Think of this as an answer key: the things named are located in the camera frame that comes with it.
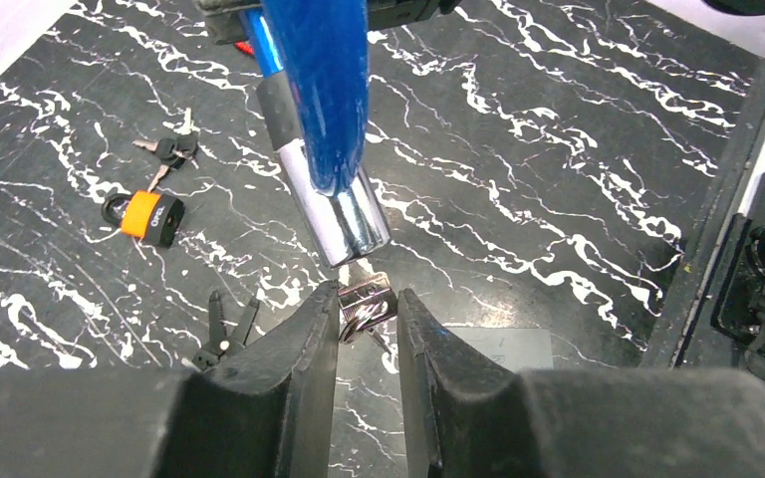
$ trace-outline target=black rubber grip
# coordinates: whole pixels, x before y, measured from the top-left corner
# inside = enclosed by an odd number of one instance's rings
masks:
[[[259,108],[265,117],[271,147],[278,150],[295,139],[302,139],[303,132],[295,108],[292,89],[286,72],[272,75],[256,87]]]

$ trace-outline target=black clip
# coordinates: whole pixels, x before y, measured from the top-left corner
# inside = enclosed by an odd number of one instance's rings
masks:
[[[245,349],[245,344],[259,312],[259,301],[252,298],[248,301],[239,325],[232,334],[227,334],[224,328],[224,308],[221,306],[221,295],[212,291],[209,296],[209,342],[203,345],[195,354],[192,361],[201,371],[218,365],[223,359],[232,357]]]

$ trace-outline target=black marble surface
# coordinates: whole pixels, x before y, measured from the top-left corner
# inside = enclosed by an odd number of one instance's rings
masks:
[[[370,271],[448,325],[549,329],[556,367],[637,365],[758,59],[608,0],[464,0],[369,40],[365,165],[394,243],[328,271],[255,65],[188,0],[77,4],[0,78],[0,368],[180,366],[212,289],[230,317],[260,297],[262,334],[325,278]],[[201,152],[160,187],[187,214],[155,250],[100,204],[147,186],[157,164],[130,142],[187,107]],[[333,476],[404,474],[396,371],[370,340],[341,350]]]

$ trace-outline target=padlock shackle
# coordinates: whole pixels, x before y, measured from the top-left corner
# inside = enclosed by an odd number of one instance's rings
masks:
[[[107,200],[101,206],[101,217],[105,221],[116,227],[122,227],[122,219],[113,214],[113,208],[123,202],[128,202],[133,198],[132,194],[116,193],[107,196]]]

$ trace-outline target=red object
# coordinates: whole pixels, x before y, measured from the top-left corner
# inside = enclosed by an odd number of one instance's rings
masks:
[[[253,47],[251,47],[245,42],[236,43],[236,48],[238,48],[240,52],[244,53],[245,55],[249,57],[253,56]]]

